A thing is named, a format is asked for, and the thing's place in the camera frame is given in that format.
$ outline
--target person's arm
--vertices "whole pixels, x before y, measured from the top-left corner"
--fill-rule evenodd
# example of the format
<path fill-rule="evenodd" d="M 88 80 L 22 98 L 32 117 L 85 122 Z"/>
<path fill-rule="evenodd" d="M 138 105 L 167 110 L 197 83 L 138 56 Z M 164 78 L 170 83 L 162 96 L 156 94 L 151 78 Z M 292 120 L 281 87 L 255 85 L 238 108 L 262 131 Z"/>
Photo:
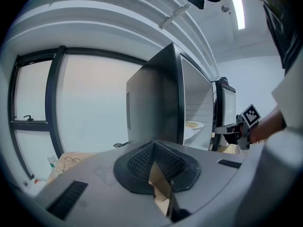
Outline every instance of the person's arm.
<path fill-rule="evenodd" d="M 265 118 L 261 119 L 256 126 L 250 130 L 250 143 L 267 139 L 273 133 L 283 129 L 283 117 L 278 106 Z"/>

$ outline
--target camera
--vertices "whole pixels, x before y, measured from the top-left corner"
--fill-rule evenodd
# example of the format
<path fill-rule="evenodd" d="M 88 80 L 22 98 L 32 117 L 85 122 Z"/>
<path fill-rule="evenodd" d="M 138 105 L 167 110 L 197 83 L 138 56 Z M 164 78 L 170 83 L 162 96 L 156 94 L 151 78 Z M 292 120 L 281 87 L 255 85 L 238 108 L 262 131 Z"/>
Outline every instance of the camera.
<path fill-rule="evenodd" d="M 195 5 L 198 9 L 205 8 L 205 0 L 188 0 L 190 3 Z"/>

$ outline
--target frosted window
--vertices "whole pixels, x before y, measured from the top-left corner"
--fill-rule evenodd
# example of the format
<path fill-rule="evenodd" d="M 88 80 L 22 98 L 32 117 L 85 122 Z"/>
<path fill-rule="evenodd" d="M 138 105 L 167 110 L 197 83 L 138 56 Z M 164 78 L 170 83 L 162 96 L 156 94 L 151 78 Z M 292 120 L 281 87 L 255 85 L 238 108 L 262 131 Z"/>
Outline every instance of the frosted window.
<path fill-rule="evenodd" d="M 57 120 L 65 152 L 101 152 L 128 141 L 126 82 L 141 65 L 90 55 L 65 55 Z"/>
<path fill-rule="evenodd" d="M 51 173 L 47 157 L 55 155 L 49 132 L 17 130 L 15 134 L 22 157 L 35 179 L 46 181 Z"/>
<path fill-rule="evenodd" d="M 18 71 L 15 90 L 15 120 L 45 120 L 45 88 L 52 61 L 22 67 Z"/>

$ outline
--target black metal frame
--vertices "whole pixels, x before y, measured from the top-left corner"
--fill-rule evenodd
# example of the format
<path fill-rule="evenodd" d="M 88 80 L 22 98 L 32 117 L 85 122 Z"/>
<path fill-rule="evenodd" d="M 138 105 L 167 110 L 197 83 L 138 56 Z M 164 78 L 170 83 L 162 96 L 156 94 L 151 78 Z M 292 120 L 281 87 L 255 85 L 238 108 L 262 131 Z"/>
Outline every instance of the black metal frame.
<path fill-rule="evenodd" d="M 51 67 L 48 72 L 46 89 L 45 89 L 45 118 L 48 122 L 49 134 L 53 143 L 53 148 L 56 152 L 58 159 L 64 153 L 62 143 L 60 140 L 58 123 L 57 123 L 57 84 L 59 78 L 60 67 L 64 57 L 65 46 L 60 46 L 52 61 Z"/>
<path fill-rule="evenodd" d="M 221 81 L 215 81 L 216 91 L 217 91 L 217 118 L 216 118 L 216 127 L 221 127 L 223 124 L 223 88 L 230 90 L 232 92 L 236 92 L 236 89 L 231 86 L 225 84 Z M 219 148 L 221 140 L 221 134 L 214 135 L 214 143 L 212 151 L 217 151 Z"/>
<path fill-rule="evenodd" d="M 101 49 L 90 49 L 90 48 L 82 48 L 82 47 L 71 47 L 66 48 L 65 54 L 77 54 L 77 55 L 95 55 L 102 57 L 109 57 L 117 60 L 128 61 L 132 63 L 136 63 L 139 65 L 144 65 L 147 61 L 130 56 L 125 55 L 118 52 L 106 51 Z"/>
<path fill-rule="evenodd" d="M 60 46 L 57 49 L 43 50 L 22 56 L 17 56 L 9 81 L 8 121 L 9 121 L 9 131 L 15 152 L 29 179 L 33 179 L 34 174 L 32 174 L 30 169 L 28 169 L 22 157 L 17 142 L 17 138 L 15 135 L 15 130 L 48 131 L 50 132 L 50 137 L 58 159 L 64 153 L 59 136 L 57 113 L 56 113 L 57 84 L 58 84 L 59 72 L 60 72 L 64 54 L 81 54 L 81 55 L 109 57 L 117 60 L 136 63 L 139 65 L 144 65 L 147 62 L 135 58 L 133 56 L 125 55 L 118 52 L 111 52 L 111 51 L 100 50 L 100 49 L 81 48 L 81 47 L 66 48 L 65 46 Z M 42 62 L 42 61 L 51 61 L 51 60 L 52 60 L 52 64 L 47 77 L 46 89 L 45 89 L 45 121 L 15 120 L 15 90 L 16 90 L 16 82 L 18 78 L 18 70 L 21 67 L 33 63 Z"/>

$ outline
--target white wall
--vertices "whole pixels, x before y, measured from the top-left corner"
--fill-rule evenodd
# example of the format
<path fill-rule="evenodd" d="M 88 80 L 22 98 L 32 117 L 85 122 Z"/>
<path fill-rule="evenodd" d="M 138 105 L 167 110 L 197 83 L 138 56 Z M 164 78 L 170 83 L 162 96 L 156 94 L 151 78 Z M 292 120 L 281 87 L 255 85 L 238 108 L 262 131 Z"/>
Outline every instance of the white wall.
<path fill-rule="evenodd" d="M 128 141 L 126 82 L 140 68 L 106 57 L 65 55 L 57 89 L 65 152 L 101 152 Z"/>
<path fill-rule="evenodd" d="M 282 81 L 284 70 L 279 56 L 265 56 L 228 61 L 218 64 L 220 76 L 236 89 L 237 114 L 251 103 L 261 117 L 276 106 L 271 92 Z"/>

